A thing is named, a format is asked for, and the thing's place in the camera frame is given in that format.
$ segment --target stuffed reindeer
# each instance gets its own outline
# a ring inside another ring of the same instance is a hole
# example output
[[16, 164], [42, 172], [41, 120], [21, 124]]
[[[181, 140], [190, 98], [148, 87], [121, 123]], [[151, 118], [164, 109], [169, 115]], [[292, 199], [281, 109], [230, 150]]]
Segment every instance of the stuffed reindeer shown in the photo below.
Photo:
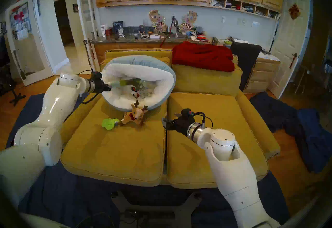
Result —
[[132, 104], [132, 111], [125, 112], [124, 118], [121, 120], [120, 125], [124, 125], [128, 122], [134, 122], [136, 124], [143, 125], [143, 116], [148, 111], [147, 105], [143, 109], [138, 108], [139, 102], [136, 100], [135, 104]]

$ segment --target red blanket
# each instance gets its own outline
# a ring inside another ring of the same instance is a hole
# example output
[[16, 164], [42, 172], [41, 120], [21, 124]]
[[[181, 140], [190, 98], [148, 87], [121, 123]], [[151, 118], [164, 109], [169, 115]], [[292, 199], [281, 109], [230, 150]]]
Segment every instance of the red blanket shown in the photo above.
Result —
[[224, 46], [199, 45], [185, 41], [173, 48], [173, 64], [232, 72], [232, 60], [232, 51]]

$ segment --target couch armrest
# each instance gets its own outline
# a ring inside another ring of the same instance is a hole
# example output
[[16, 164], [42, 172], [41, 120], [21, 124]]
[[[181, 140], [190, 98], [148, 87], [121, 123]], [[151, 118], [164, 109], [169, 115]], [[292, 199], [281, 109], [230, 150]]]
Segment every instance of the couch armrest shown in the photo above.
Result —
[[239, 93], [236, 96], [236, 100], [242, 114], [249, 124], [252, 132], [254, 133], [258, 143], [260, 144], [265, 158], [269, 159], [280, 153], [280, 146], [273, 134], [267, 127], [264, 120], [261, 118], [259, 113], [256, 111], [254, 106], [250, 103], [247, 97], [239, 90]]
[[[89, 100], [95, 94], [90, 93], [84, 101]], [[96, 96], [94, 100], [92, 100], [88, 104], [80, 104], [78, 108], [68, 117], [68, 119], [63, 123], [61, 128], [61, 138], [62, 144], [65, 146], [70, 138], [73, 136], [76, 129], [80, 126], [81, 122], [86, 118], [90, 110], [95, 106], [97, 101], [102, 97], [101, 94]]]

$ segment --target yellow couch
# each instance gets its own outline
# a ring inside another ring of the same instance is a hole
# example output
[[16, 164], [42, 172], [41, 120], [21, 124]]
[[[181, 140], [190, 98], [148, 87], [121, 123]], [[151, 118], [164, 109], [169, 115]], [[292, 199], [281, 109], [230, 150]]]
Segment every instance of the yellow couch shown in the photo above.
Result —
[[101, 67], [123, 55], [150, 55], [172, 66], [176, 73], [173, 92], [167, 102], [146, 114], [142, 127], [129, 123], [111, 131], [102, 128], [103, 119], [121, 119], [123, 112], [100, 95], [79, 106], [62, 129], [66, 146], [61, 162], [69, 172], [139, 186], [216, 187], [204, 151], [182, 134], [166, 132], [161, 124], [161, 118], [174, 119], [181, 109], [191, 108], [211, 118], [214, 128], [235, 134], [257, 180], [267, 174], [266, 159], [277, 155], [280, 147], [239, 90], [242, 70], [237, 65], [231, 73], [171, 65], [171, 49], [129, 49], [106, 51]]

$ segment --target white door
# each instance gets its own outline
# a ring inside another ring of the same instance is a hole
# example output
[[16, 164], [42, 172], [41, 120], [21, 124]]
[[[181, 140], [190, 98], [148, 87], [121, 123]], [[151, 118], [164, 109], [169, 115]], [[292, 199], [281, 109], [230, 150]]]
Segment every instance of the white door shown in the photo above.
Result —
[[97, 39], [97, 30], [94, 20], [95, 16], [93, 12], [93, 1], [77, 0], [77, 5], [89, 62], [94, 71], [99, 71], [98, 60], [92, 53], [91, 45], [89, 43], [92, 39]]
[[[289, 9], [296, 3], [300, 16], [292, 20]], [[299, 56], [305, 40], [310, 13], [310, 0], [283, 0], [283, 11], [279, 22], [276, 40], [271, 54], [280, 59], [280, 67], [268, 89], [278, 99], [285, 90], [292, 73], [298, 63], [298, 57], [293, 61], [293, 55]]]
[[25, 86], [53, 75], [41, 42], [33, 0], [20, 0], [6, 10], [8, 42]]

